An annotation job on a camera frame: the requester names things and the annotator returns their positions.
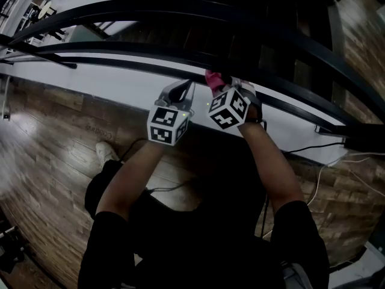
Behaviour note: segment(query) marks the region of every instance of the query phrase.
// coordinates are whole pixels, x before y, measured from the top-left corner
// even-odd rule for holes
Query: wooden floor
[[[385,96],[385,41],[381,25],[372,17],[375,3],[365,1],[342,0],[339,4],[346,59]],[[0,205],[29,241],[35,259],[67,288],[76,288],[92,226],[83,207],[84,194],[100,171],[94,146],[105,140],[121,155],[136,138],[146,136],[147,113],[17,78],[12,88],[11,121],[0,122]],[[377,121],[350,96],[346,108],[363,120]],[[212,144],[204,144],[216,136],[206,129],[190,129],[177,148],[167,151],[148,187],[174,187],[207,175],[208,168],[224,158]],[[231,140],[238,145],[237,139]],[[308,199],[320,167],[294,157],[289,161]],[[349,167],[340,163],[322,171],[310,209],[331,265],[351,259],[362,248],[385,207],[384,198],[365,187],[350,170],[385,193],[384,161],[370,159],[349,163]],[[192,187],[156,196],[176,210],[193,210],[201,200]],[[272,227],[269,209],[265,230]],[[2,275],[15,289],[56,288],[31,266],[21,263],[11,275]]]

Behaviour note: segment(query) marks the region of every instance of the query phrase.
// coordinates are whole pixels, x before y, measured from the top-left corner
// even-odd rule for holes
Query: round table
[[[38,14],[37,18],[42,19],[43,16],[48,12],[49,8],[51,7],[52,1],[48,1],[46,5],[42,8],[40,13]]]

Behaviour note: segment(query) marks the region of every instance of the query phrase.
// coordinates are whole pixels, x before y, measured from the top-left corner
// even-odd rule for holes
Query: shoe
[[[100,168],[103,168],[104,164],[109,160],[119,160],[119,157],[115,153],[114,149],[104,141],[96,144],[96,155],[100,161]]]

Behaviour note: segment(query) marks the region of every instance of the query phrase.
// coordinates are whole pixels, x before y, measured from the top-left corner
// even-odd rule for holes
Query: white cube
[[[149,140],[174,146],[187,130],[190,113],[154,105],[147,119]]]
[[[238,126],[245,122],[249,105],[247,98],[243,98],[236,88],[231,88],[212,100],[208,116],[221,129]]]

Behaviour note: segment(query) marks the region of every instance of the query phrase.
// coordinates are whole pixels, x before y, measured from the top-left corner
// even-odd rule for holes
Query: white cable
[[[330,163],[327,163],[327,164],[323,165],[323,166],[321,167],[321,170],[319,171],[318,181],[317,181],[317,185],[316,185],[316,187],[315,187],[314,196],[313,196],[313,197],[311,198],[311,200],[307,203],[307,206],[309,206],[309,205],[313,202],[313,200],[315,199],[315,197],[316,197],[316,195],[317,195],[317,192],[318,192],[318,186],[319,186],[319,181],[321,180],[321,172],[322,172],[323,168],[325,168],[326,166],[329,166],[329,165],[331,165],[331,164],[334,164],[334,163],[338,162],[339,160],[343,159],[344,157],[353,157],[353,156],[356,156],[356,155],[385,155],[385,153],[377,153],[377,152],[351,153],[351,154],[343,155],[343,156],[337,158],[336,160],[331,161]],[[346,162],[346,163],[359,163],[359,162],[362,162],[362,161],[366,161],[366,160],[368,160],[368,159],[369,159],[369,157],[365,158],[364,160],[360,160],[360,161],[344,161],[344,162]],[[378,191],[378,190],[372,188],[371,186],[367,185],[367,183],[365,183],[364,181],[362,181],[362,179],[359,178],[353,171],[351,171],[350,168],[349,168],[349,171],[350,171],[350,172],[351,172],[351,173],[352,173],[358,180],[360,180],[365,186],[369,187],[371,190],[373,190],[373,191],[375,191],[375,192],[377,192],[377,193],[379,193],[379,194],[381,194],[382,196],[385,197],[385,195],[382,194],[380,191]],[[265,235],[263,235],[262,238],[267,237],[267,236],[268,236],[270,233],[272,233],[272,232],[273,232],[273,230],[270,230],[268,233],[266,233]]]

